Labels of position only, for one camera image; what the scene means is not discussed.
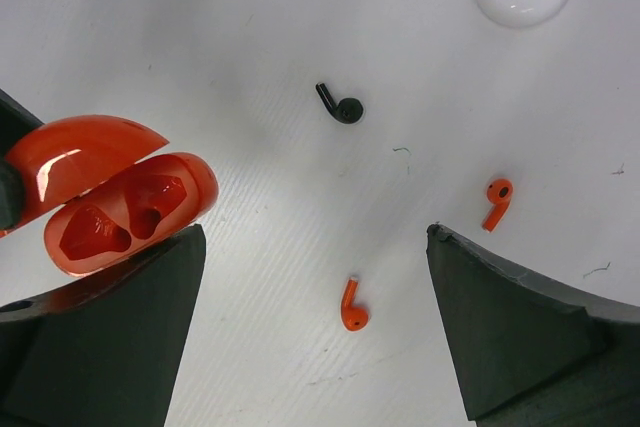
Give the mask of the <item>orange earbud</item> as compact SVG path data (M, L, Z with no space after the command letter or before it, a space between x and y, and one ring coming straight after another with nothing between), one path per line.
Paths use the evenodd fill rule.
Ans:
M483 221L482 228L492 232L507 212L513 194L513 184L506 178L495 179L489 183L486 197L493 205Z
M351 276L345 286L341 306L341 320L347 331L357 332L363 329L369 322L368 310L360 304L356 304L356 294L359 279Z

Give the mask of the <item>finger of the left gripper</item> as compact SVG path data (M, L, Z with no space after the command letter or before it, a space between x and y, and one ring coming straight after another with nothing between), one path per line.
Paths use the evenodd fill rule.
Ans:
M25 188L18 170L6 159L9 151L43 122L4 90L0 93L1 229L11 230L22 217Z

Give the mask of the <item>orange charging case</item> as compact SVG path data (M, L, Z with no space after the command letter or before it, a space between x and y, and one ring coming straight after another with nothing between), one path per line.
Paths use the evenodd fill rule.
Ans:
M167 239L218 197L200 157L162 153L167 140L137 122L107 115L44 124L6 159L25 188L19 226L50 213L43 240L53 263L83 277Z

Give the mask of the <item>black earbud near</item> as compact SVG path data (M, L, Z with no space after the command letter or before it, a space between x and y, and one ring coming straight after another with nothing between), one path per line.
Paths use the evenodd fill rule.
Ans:
M315 89L328 113L339 123L353 125L363 117L364 107L358 99L344 98L336 102L324 83L318 83Z

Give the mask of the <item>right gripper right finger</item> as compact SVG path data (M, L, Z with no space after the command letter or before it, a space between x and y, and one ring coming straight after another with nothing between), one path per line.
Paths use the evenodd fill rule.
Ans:
M427 261L467 418L636 426L639 309L502 258L442 224Z

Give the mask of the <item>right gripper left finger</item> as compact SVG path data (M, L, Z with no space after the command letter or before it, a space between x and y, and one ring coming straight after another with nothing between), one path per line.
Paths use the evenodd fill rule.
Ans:
M4 426L162 426L204 272L195 224L1 309Z

